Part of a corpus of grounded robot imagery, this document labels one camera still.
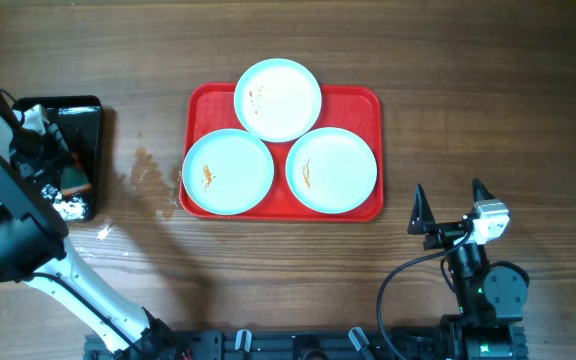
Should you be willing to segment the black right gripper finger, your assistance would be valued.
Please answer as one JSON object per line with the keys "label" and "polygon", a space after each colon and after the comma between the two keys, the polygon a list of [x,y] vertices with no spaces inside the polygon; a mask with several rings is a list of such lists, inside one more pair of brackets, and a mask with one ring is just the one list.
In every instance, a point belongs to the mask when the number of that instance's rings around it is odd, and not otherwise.
{"label": "black right gripper finger", "polygon": [[416,186],[407,233],[424,235],[435,231],[436,222],[421,184]]}
{"label": "black right gripper finger", "polygon": [[472,191],[474,202],[492,200],[494,198],[479,178],[472,180]]}

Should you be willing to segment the orange green sponge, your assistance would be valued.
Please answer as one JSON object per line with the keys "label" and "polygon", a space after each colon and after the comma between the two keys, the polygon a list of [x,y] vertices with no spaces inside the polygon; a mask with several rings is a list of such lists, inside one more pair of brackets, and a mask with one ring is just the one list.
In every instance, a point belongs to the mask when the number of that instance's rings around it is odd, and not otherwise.
{"label": "orange green sponge", "polygon": [[60,190],[64,197],[89,191],[92,184],[84,171],[77,153],[72,153],[72,162],[65,165],[60,176]]}

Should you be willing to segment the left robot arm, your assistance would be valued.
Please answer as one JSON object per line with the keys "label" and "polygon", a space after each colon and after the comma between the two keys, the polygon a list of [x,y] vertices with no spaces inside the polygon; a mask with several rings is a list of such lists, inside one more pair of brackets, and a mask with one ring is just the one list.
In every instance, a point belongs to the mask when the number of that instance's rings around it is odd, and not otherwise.
{"label": "left robot arm", "polygon": [[86,323],[115,359],[190,359],[162,320],[126,299],[77,253],[69,229],[34,187],[58,176],[61,191],[89,189],[89,179],[42,106],[27,110],[0,88],[0,283],[25,283]]}

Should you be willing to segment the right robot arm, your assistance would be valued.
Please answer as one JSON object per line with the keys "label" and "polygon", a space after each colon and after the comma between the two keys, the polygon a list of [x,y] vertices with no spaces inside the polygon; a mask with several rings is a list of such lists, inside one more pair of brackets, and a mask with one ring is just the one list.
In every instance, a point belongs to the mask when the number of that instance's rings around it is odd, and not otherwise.
{"label": "right robot arm", "polygon": [[528,357],[523,319],[529,276],[507,261],[489,261],[485,245],[510,222],[506,205],[475,178],[474,204],[455,222],[435,221],[421,186],[415,191],[408,232],[423,235],[426,250],[447,250],[442,271],[460,307],[434,327],[414,328],[398,341],[410,359],[509,359]]}

